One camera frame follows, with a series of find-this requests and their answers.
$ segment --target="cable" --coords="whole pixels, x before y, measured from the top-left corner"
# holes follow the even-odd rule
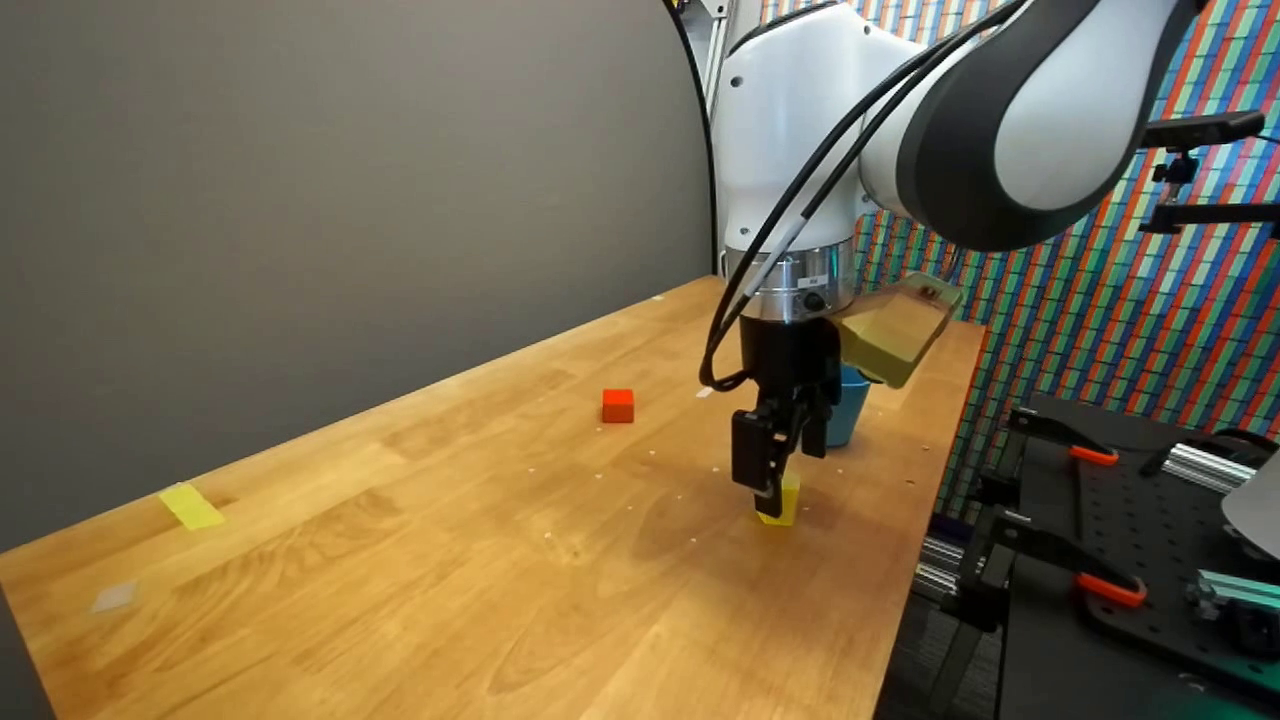
[[[778,218],[788,211],[788,204],[799,194],[799,188],[813,180],[813,172],[830,159],[830,153],[846,141],[846,131],[885,97],[898,86],[898,97],[877,110],[877,119],[855,136],[855,142],[842,157],[837,172],[820,185],[820,193],[803,204],[803,211],[798,215],[798,223],[788,229],[788,239],[779,251],[773,251],[773,265],[798,242],[799,229],[813,218],[813,211],[834,194],[834,188],[842,185],[842,176],[849,172],[849,164],[864,153],[864,142],[877,136],[877,126],[892,114],[892,108],[935,68],[945,65],[958,46],[964,46],[971,37],[981,37],[991,25],[1005,25],[1011,10],[1021,10],[1025,0],[996,7],[991,17],[977,19],[971,27],[964,27],[954,38],[934,45],[927,53],[915,53],[914,59],[906,59],[892,76],[885,76],[861,102],[853,102],[842,123],[834,123],[834,131],[818,142],[818,153],[803,159],[803,168],[791,176],[791,185],[785,188],[785,194],[773,204],[773,211],[766,215],[766,223],[756,229],[747,251],[739,257],[739,265],[733,269],[733,278],[720,290],[718,315],[707,324],[707,345],[705,345],[705,358],[702,358],[702,379],[718,391],[733,391],[739,379],[747,379],[747,372],[733,372],[733,377],[718,377],[711,358],[720,339],[727,337],[727,329],[738,324],[738,315],[746,311],[746,304],[753,298],[738,297],[739,278],[747,276],[747,269],[756,265],[769,230],[778,229]]]
[[[785,215],[785,207],[799,194],[799,188],[810,185],[810,176],[818,172],[818,164],[842,142],[842,136],[885,97],[892,92],[906,76],[927,68],[927,59],[939,53],[945,45],[914,55],[910,65],[901,65],[892,76],[885,76],[861,102],[853,102],[842,123],[834,123],[834,131],[813,146],[813,157],[803,159],[803,168],[791,176],[791,185],[785,188],[785,194],[773,204],[773,211],[766,215],[766,223],[756,229],[747,251],[739,257],[739,265],[733,269],[725,290],[720,290],[720,304],[718,304],[718,315],[707,324],[707,349],[705,349],[705,363],[702,363],[702,379],[718,391],[733,391],[747,372],[733,372],[725,379],[718,379],[711,372],[711,358],[718,358],[718,349],[720,339],[727,337],[733,320],[746,311],[746,304],[753,297],[739,297],[727,311],[727,298],[738,297],[746,273],[753,269],[753,258],[761,257],[769,230],[778,229],[778,218]]]
[[[720,218],[720,207],[718,207],[718,153],[711,153],[711,86],[705,86],[705,76],[698,71],[698,55],[692,55],[692,45],[689,45],[689,32],[685,32],[685,25],[682,25],[682,10],[689,7],[689,3],[666,3],[667,7],[667,19],[674,19],[674,32],[682,37],[682,46],[685,46],[685,68],[689,68],[689,76],[692,76],[692,97],[698,97],[698,114],[705,119],[705,159],[707,159],[707,200],[711,200],[711,269],[718,269],[718,242],[720,242],[720,229],[718,229],[718,218]]]

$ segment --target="gray wall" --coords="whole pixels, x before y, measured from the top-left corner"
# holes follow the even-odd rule
[[[702,276],[707,223],[661,0],[6,0],[0,548]]]

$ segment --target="yellow tape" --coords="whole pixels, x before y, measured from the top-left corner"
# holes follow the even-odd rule
[[[190,531],[223,524],[223,511],[216,511],[198,482],[172,482],[172,488],[165,488],[165,490],[162,490],[162,504],[165,504]]]

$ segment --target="wooden tabletop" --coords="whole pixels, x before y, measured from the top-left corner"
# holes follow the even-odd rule
[[[60,714],[871,714],[983,329],[954,324],[798,529],[698,384],[720,278],[0,556]],[[599,424],[634,384],[635,424]]]

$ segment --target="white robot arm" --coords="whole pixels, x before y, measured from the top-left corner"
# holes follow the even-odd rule
[[[739,258],[702,379],[761,384],[733,475],[779,511],[791,449],[825,456],[849,298],[842,251],[871,204],[1007,251],[1075,223],[1125,172],[1203,0],[1011,0],[935,46],[818,3],[739,37],[711,101],[718,229]],[[739,320],[746,372],[711,350]]]

